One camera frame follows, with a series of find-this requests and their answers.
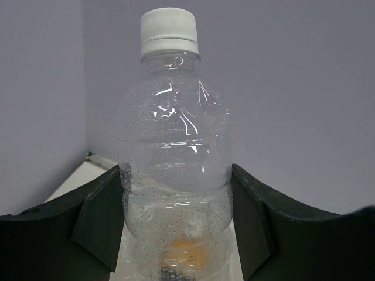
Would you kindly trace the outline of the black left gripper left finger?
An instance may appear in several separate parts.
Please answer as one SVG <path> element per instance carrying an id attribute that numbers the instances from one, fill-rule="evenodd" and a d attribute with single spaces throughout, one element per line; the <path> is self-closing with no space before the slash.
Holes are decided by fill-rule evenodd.
<path id="1" fill-rule="evenodd" d="M 124 226 L 118 166 L 18 215 L 1 216 L 1 280 L 108 280 Z"/>

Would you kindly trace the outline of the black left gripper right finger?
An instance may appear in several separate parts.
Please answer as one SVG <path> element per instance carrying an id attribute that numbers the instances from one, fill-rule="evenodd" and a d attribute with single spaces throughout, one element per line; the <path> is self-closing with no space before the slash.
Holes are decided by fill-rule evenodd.
<path id="1" fill-rule="evenodd" d="M 373 280 L 374 207 L 311 207 L 233 165 L 233 221 L 244 280 Z"/>

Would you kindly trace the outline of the clear bottle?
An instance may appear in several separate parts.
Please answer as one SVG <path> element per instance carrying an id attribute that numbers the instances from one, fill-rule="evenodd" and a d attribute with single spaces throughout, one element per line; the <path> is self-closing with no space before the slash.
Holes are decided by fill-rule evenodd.
<path id="1" fill-rule="evenodd" d="M 175 238 L 211 241 L 231 223 L 229 111 L 195 70 L 196 19 L 158 8 L 140 20 L 145 78 L 117 114 L 126 227 L 164 251 Z"/>

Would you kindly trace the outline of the orange juice bottle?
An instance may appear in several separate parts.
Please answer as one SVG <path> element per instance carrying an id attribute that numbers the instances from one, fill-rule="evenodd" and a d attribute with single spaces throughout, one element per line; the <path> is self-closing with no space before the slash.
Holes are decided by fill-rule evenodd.
<path id="1" fill-rule="evenodd" d="M 159 280 L 199 280 L 210 260 L 202 241 L 175 238 L 159 260 Z"/>

